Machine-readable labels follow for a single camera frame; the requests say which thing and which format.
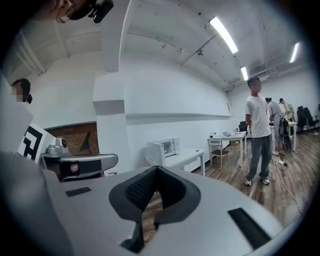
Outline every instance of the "black vent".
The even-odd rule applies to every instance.
[[[81,195],[83,193],[87,193],[91,191],[90,188],[88,188],[87,186],[85,187],[81,187],[81,188],[77,188],[77,189],[73,189],[73,190],[68,190],[66,191],[66,195],[69,197],[74,197],[74,196],[77,196],[77,195]]]

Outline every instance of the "pipe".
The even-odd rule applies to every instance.
[[[14,53],[17,55],[17,57],[19,58],[19,60],[32,72],[35,73],[36,75],[41,75],[39,73],[39,71],[37,70],[33,70],[32,67],[22,58],[22,56],[18,53],[17,50],[14,51]]]
[[[21,38],[22,38],[22,45],[25,47],[27,53],[30,55],[31,59],[33,60],[34,64],[36,65],[36,67],[42,72],[46,72],[45,68],[42,66],[42,64],[40,63],[40,61],[38,60],[37,56],[34,54],[34,52],[32,51],[32,49],[30,48],[27,39],[25,37],[25,35],[23,33],[21,33]]]
[[[204,45],[202,45],[198,50],[195,51],[194,54],[192,54],[191,56],[187,57],[187,58],[185,59],[185,61],[181,63],[181,66],[183,67],[191,58],[193,58],[199,51],[201,51],[213,38],[215,38],[216,35],[217,35],[217,34],[215,34],[215,35],[212,36],[208,41],[206,41],[206,42],[204,43]]]

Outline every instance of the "white ceiling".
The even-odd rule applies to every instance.
[[[238,48],[235,54],[209,24],[214,16],[219,17],[233,38]],[[102,50],[101,27],[87,17],[65,24],[30,21],[21,32],[45,69],[52,62],[66,58],[66,54]],[[195,54],[213,36],[203,48],[204,55]],[[227,92],[243,83],[242,66],[252,76],[272,75],[305,65],[303,48],[299,59],[288,64],[294,44],[301,40],[281,13],[260,0],[135,0],[124,49],[157,55],[178,64],[190,59],[184,64],[186,68]],[[10,79],[31,73],[16,54],[30,64],[22,52],[26,45],[21,47],[21,42],[18,35],[17,45],[4,63],[3,72]]]

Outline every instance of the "wooden chair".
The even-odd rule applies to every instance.
[[[219,146],[220,149],[212,150],[212,147],[215,147],[215,146]],[[214,142],[210,143],[210,159],[212,159],[212,157],[215,156],[216,161],[219,163],[219,157],[221,158],[220,171],[222,171],[222,157],[225,155],[228,156],[228,162],[227,162],[227,166],[228,166],[229,165],[229,151],[223,150],[222,141],[220,140],[219,143],[214,143]]]

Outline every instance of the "white shelf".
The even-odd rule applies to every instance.
[[[201,114],[201,113],[128,113],[125,114],[127,119],[149,119],[149,118],[191,118],[191,119],[229,119],[232,115],[223,114]]]

